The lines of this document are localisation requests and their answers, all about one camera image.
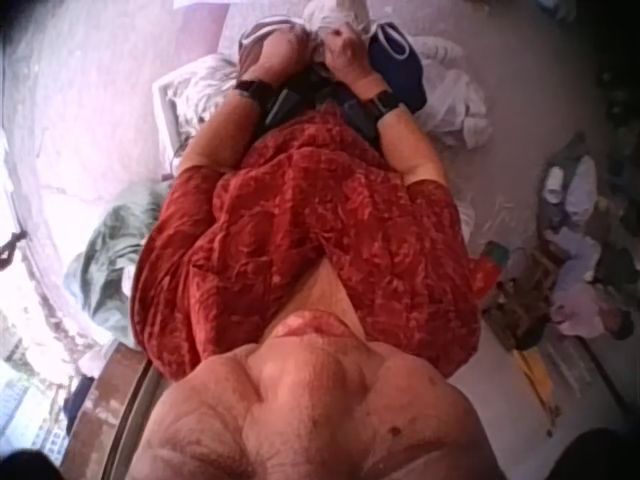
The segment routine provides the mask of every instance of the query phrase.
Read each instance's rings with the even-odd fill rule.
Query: ground
[[[252,20],[278,9],[299,14],[305,3],[234,5],[223,29],[226,6],[173,10],[169,0],[52,0],[15,25],[5,39],[10,174],[31,235],[30,252],[63,316],[78,314],[62,290],[62,274],[101,212],[131,181],[162,173],[151,83],[216,51],[219,40],[221,51],[233,52],[238,34]],[[475,151],[444,153],[456,190],[476,211],[472,253],[490,239],[510,248],[530,244],[545,158],[584,130],[594,158],[602,161],[610,136],[603,99],[592,81],[594,58],[578,32],[554,23],[533,1],[497,3],[487,11],[458,0],[369,2],[375,18],[394,20],[409,34],[459,43],[466,51],[465,70],[486,91],[495,132],[491,142]],[[507,375],[504,356],[483,355],[478,361],[486,368]],[[468,393],[474,403],[483,396],[485,403],[500,401],[496,378],[488,379],[484,390]],[[576,411],[588,412],[600,405],[598,399]],[[508,408],[504,400],[500,405]],[[500,413],[495,405],[489,410],[485,416],[481,412],[485,425]],[[525,409],[516,411],[526,415]],[[510,420],[528,421],[516,414]],[[497,430],[490,432],[492,441]],[[535,478],[523,473],[530,452],[514,453],[508,445],[513,435],[501,437],[499,458],[508,473]],[[535,435],[532,451],[544,442],[544,431]]]

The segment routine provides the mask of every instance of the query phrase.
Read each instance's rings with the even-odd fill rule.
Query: neck skin
[[[271,320],[262,339],[267,338],[282,320],[298,310],[333,313],[359,338],[365,338],[362,324],[347,292],[326,257],[298,282],[287,303]]]

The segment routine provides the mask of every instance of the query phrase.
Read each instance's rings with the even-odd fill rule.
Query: black watch
[[[262,80],[238,80],[235,89],[243,97],[256,102],[265,114],[269,113],[277,94],[275,88]]]
[[[376,123],[380,121],[387,113],[392,112],[400,106],[400,102],[396,96],[388,90],[380,92],[364,103],[367,111],[373,117]]]

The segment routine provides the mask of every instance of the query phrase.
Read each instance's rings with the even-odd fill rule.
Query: hand
[[[369,63],[367,45],[350,24],[329,31],[323,40],[327,68],[351,90],[363,80],[376,76]]]
[[[277,30],[264,41],[260,59],[243,77],[259,78],[278,87],[304,70],[310,61],[309,32],[297,27]]]

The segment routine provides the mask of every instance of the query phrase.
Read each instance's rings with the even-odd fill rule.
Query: red patterned shirt
[[[452,375],[479,321],[446,187],[400,175],[339,117],[310,112],[258,141],[233,174],[180,174],[140,257],[135,338],[169,379],[258,342],[327,257],[369,340]]]

